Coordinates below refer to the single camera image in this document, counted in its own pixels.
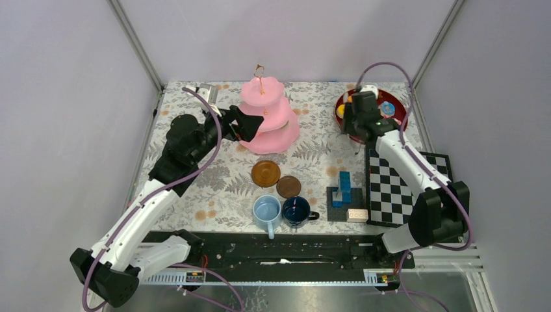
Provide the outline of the pink three-tier cake stand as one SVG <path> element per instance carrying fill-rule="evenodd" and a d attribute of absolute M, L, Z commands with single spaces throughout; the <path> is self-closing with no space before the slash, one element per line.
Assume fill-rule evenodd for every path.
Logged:
<path fill-rule="evenodd" d="M 264 122 L 251 142 L 239 143 L 257 155 L 288 150 L 299 137 L 300 127 L 298 116 L 285 95 L 284 84 L 275 77 L 265 77 L 264 67 L 258 64 L 253 78 L 243 84 L 240 96 L 239 109 L 248 115 L 262 116 Z M 286 122 L 289 124 L 283 130 L 272 131 Z"/>

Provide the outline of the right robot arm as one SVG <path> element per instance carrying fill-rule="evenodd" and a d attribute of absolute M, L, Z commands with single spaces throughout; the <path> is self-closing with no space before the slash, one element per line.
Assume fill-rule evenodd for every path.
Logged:
<path fill-rule="evenodd" d="M 403 125 L 382 117 L 377 98 L 371 90 L 356 90 L 344 105 L 341 131 L 360 138 L 388 161 L 409 187 L 413 210 L 406 224 L 379 236 L 376 248 L 381 255 L 397 254 L 466 233 L 468 187 L 432 167 L 406 139 Z"/>

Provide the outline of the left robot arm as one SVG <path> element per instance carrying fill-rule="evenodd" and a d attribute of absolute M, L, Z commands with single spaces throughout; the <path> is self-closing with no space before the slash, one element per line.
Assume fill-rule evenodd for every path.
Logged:
<path fill-rule="evenodd" d="M 89 250 L 78 248 L 70 263 L 84 285 L 112 307 L 125 304 L 141 282 L 187 259 L 196 238 L 188 232 L 170 235 L 143 253 L 137 248 L 156 220 L 189 188 L 220 150 L 222 139 L 251 141 L 264 118 L 237 106 L 205 115 L 175 117 L 160 158 L 130 208 Z"/>

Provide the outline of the yellow round cake toy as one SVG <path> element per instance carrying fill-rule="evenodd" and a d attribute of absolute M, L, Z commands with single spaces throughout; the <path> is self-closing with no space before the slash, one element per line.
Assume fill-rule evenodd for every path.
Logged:
<path fill-rule="evenodd" d="M 345 104 L 341 104 L 336 108 L 335 114 L 338 118 L 343 119 L 345 112 Z"/>

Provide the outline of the blue frosted donut toy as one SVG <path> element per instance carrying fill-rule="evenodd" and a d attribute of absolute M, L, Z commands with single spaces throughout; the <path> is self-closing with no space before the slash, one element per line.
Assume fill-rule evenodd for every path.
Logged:
<path fill-rule="evenodd" d="M 384 118 L 392 118 L 396 112 L 395 106 L 388 101 L 384 101 L 383 103 L 381 103 L 379 105 L 379 110 L 382 117 Z"/>

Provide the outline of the dark red round tray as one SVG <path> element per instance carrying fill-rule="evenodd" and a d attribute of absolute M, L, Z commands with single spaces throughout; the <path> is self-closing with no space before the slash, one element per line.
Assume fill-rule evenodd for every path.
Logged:
<path fill-rule="evenodd" d="M 354 88 L 354 89 L 351 89 L 351 90 L 348 90 L 346 91 L 338 100 L 337 100 L 337 103 L 335 105 L 335 111 L 336 111 L 336 108 L 341 105 L 341 104 L 345 104 L 347 102 L 347 98 L 348 96 L 352 96 L 352 94 L 356 93 L 356 92 L 360 92 L 360 89 L 361 88 Z M 386 91 L 383 91 L 381 89 L 379 89 L 379 97 L 376 98 L 377 100 L 377 103 L 378 103 L 378 106 L 383 103 L 384 101 L 388 101 L 390 103 L 392 103 L 394 106 L 395 106 L 395 109 L 396 109 L 396 112 L 395 112 L 395 115 L 392 117 L 393 120 L 395 120 L 397 123 L 399 122 L 398 120 L 403 120 L 405 115 L 406 115 L 406 109 L 405 107 L 401 104 L 401 102 L 399 100 L 397 100 L 394 96 L 390 95 L 388 92 Z M 342 119 L 338 118 L 335 114 L 335 118 L 336 118 L 336 121 L 337 121 L 337 124 L 339 126 L 339 129 L 340 129 L 340 132 L 342 133 Z M 354 137 L 353 138 L 358 142 L 358 143 L 361 143 L 361 144 L 364 144 L 364 142 L 360 139 L 358 139 L 357 137 Z"/>

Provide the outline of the light brown wooden coaster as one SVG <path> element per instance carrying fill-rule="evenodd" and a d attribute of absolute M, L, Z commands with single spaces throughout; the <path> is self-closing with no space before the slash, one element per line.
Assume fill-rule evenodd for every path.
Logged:
<path fill-rule="evenodd" d="M 262 160 L 256 163 L 251 170 L 252 181 L 260 187 L 271 187 L 275 185 L 281 177 L 279 166 L 269 160 Z"/>

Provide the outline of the floral patterned tablecloth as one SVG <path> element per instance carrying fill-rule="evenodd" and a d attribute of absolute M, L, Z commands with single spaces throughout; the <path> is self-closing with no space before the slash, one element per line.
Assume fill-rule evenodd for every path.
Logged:
<path fill-rule="evenodd" d="M 171 82 L 164 93 L 135 196 L 161 155 L 171 121 L 181 114 L 193 114 L 203 122 L 201 109 L 191 104 L 190 96 L 181 90 L 187 84 Z M 386 230 L 365 223 L 327 221 L 326 187 L 338 185 L 340 171 L 349 171 L 352 186 L 365 191 L 364 149 L 358 155 L 353 154 L 347 138 L 340 135 L 334 113 L 337 100 L 355 83 L 294 82 L 284 85 L 300 126 L 300 135 L 291 147 L 282 153 L 256 155 L 238 142 L 224 140 L 214 162 L 195 179 L 183 197 L 157 219 L 153 230 L 262 233 L 253 221 L 255 200 L 269 194 L 284 201 L 275 186 L 261 188 L 252 181 L 251 169 L 265 159 L 274 161 L 282 176 L 298 178 L 300 196 L 309 202 L 313 211 L 320 213 L 318 220 L 298 229 L 283 224 L 276 229 L 276 234 L 376 235 Z"/>

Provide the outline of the dark brown wooden coaster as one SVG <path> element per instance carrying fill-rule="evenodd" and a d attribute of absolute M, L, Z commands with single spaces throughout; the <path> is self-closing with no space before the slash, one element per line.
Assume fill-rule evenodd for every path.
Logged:
<path fill-rule="evenodd" d="M 276 190 L 283 198 L 296 197 L 301 192 L 301 182 L 294 176 L 286 175 L 279 179 L 276 184 Z"/>

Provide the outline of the white building block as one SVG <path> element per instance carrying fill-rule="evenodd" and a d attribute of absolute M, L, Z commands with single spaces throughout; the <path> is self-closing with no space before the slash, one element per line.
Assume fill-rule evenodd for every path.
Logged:
<path fill-rule="evenodd" d="M 369 212 L 367 209 L 348 209 L 346 211 L 347 222 L 366 222 L 369 220 Z"/>

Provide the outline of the dark blue mug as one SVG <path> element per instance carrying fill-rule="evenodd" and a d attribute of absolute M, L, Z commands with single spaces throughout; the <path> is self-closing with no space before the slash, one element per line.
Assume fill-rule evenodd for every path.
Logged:
<path fill-rule="evenodd" d="M 291 228 L 300 228 L 309 221 L 318 220 L 320 213 L 311 210 L 309 202 L 301 197 L 288 198 L 282 205 L 282 216 L 285 223 Z"/>

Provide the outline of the grey building block baseplate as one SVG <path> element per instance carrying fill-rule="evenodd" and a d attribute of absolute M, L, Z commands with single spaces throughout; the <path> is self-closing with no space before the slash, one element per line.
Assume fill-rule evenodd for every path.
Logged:
<path fill-rule="evenodd" d="M 326 205 L 327 205 L 327 220 L 329 222 L 347 222 L 348 221 L 348 210 L 365 210 L 368 211 L 366 200 L 364 197 L 364 192 L 362 188 L 353 187 L 351 190 L 351 203 L 344 203 L 340 207 L 333 206 L 332 193 L 335 191 L 336 187 L 327 187 L 326 188 Z"/>

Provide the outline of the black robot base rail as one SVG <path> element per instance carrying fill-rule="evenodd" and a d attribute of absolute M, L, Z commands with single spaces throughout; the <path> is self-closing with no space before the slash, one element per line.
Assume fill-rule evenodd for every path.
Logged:
<path fill-rule="evenodd" d="M 143 243 L 171 236 L 190 239 L 184 261 L 205 267 L 230 282 L 360 282 L 365 273 L 392 274 L 401 263 L 414 268 L 411 256 L 383 255 L 374 235 L 150 231 Z"/>

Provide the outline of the aluminium frame post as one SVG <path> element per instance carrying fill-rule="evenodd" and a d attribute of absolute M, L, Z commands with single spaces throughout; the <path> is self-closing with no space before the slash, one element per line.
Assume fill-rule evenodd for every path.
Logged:
<path fill-rule="evenodd" d="M 157 92 L 162 92 L 164 90 L 164 85 L 159 77 L 151 59 L 149 58 L 144 46 L 141 43 L 141 40 L 139 39 L 139 36 L 137 32 L 135 31 L 135 28 L 133 27 L 131 20 L 129 19 L 122 2 L 119 0 L 107 0 L 107 4 L 113 11 L 113 14 L 115 18 L 118 20 L 118 23 L 120 24 L 120 27 L 122 31 L 124 32 L 125 36 L 127 37 L 130 46 L 132 47 L 133 51 L 135 52 L 138 61 L 142 65 L 146 75 L 148 76 L 149 80 L 151 81 L 154 88 L 157 90 Z"/>
<path fill-rule="evenodd" d="M 461 9 L 463 8 L 465 0 L 455 0 L 452 3 L 451 8 L 449 9 L 444 21 L 442 22 L 437 34 L 435 35 L 428 52 L 426 53 L 419 69 L 416 71 L 415 76 L 413 77 L 413 87 L 416 88 L 422 81 L 422 78 L 429 68 L 431 61 L 436 56 L 441 44 L 444 42 L 446 35 L 449 33 L 452 25 L 454 24 L 456 18 L 458 17 Z"/>

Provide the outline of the aluminium frame post left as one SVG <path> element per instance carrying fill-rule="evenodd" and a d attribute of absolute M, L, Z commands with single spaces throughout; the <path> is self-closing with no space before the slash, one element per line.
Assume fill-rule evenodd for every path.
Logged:
<path fill-rule="evenodd" d="M 162 92 L 164 90 L 164 85 L 159 77 L 151 59 L 149 58 L 144 46 L 141 43 L 141 40 L 139 39 L 139 36 L 137 32 L 135 31 L 135 28 L 133 27 L 131 20 L 129 19 L 122 2 L 119 0 L 107 0 L 107 4 L 113 11 L 113 14 L 115 18 L 118 20 L 118 23 L 120 24 L 120 27 L 122 31 L 124 32 L 125 36 L 127 37 L 130 46 L 132 47 L 133 51 L 135 52 L 138 61 L 142 65 L 146 75 L 148 76 L 149 80 L 151 81 L 154 88 L 157 90 L 157 92 Z"/>

